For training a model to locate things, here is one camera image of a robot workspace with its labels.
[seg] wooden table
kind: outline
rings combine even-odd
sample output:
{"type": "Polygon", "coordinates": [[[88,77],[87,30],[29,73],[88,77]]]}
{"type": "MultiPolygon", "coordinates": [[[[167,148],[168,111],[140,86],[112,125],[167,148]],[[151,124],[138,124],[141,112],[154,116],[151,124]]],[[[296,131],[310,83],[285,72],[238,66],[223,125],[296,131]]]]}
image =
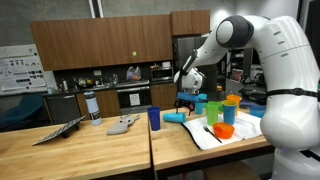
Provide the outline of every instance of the wooden table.
{"type": "MultiPolygon", "coordinates": [[[[162,111],[161,117],[164,113],[172,112],[175,110],[162,111]]],[[[203,117],[205,114],[196,115],[192,112],[191,116],[188,116],[188,111],[184,108],[179,109],[179,112],[185,112],[187,120],[203,117]]],[[[153,168],[159,179],[274,151],[274,147],[262,135],[202,151],[197,148],[182,125],[164,122],[162,119],[161,129],[151,131],[151,146],[153,168]]]]}
{"type": "Polygon", "coordinates": [[[146,113],[127,133],[107,136],[118,119],[105,118],[99,126],[83,121],[70,137],[59,136],[37,146],[32,144],[63,125],[0,133],[1,179],[93,179],[150,171],[146,113]]]}

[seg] water bottle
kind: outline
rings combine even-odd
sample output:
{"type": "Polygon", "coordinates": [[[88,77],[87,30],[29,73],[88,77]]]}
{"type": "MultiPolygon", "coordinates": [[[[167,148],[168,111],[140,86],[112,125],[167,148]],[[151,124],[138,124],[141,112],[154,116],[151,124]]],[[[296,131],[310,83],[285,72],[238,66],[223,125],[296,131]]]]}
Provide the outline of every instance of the water bottle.
{"type": "Polygon", "coordinates": [[[93,91],[89,91],[84,93],[84,97],[86,98],[90,119],[92,120],[91,124],[93,126],[101,124],[102,119],[100,117],[100,110],[97,104],[96,94],[93,91]]]}

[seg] whiteboard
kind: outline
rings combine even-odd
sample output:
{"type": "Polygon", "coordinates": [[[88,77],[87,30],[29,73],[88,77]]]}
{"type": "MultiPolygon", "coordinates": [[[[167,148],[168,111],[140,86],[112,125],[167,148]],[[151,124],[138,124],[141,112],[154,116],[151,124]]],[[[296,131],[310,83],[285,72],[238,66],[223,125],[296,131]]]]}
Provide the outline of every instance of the whiteboard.
{"type": "Polygon", "coordinates": [[[36,46],[0,47],[0,95],[44,92],[56,83],[52,72],[43,70],[36,46]]]}

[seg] microwave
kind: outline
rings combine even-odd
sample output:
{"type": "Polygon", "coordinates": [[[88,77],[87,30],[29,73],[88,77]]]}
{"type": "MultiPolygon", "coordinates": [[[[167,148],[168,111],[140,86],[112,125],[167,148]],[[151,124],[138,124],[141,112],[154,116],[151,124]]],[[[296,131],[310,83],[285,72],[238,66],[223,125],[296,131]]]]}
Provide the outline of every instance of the microwave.
{"type": "Polygon", "coordinates": [[[163,81],[173,79],[173,68],[172,67],[159,67],[151,69],[151,80],[152,81],[163,81]]]}

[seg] black chair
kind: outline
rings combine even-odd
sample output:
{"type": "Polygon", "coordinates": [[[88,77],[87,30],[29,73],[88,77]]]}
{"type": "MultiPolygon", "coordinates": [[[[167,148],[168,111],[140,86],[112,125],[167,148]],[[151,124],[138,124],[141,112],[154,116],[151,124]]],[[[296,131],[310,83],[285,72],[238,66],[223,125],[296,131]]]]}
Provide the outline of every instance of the black chair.
{"type": "Polygon", "coordinates": [[[31,128],[32,120],[41,113],[42,107],[41,96],[23,96],[18,106],[9,109],[0,117],[0,132],[31,128]]]}

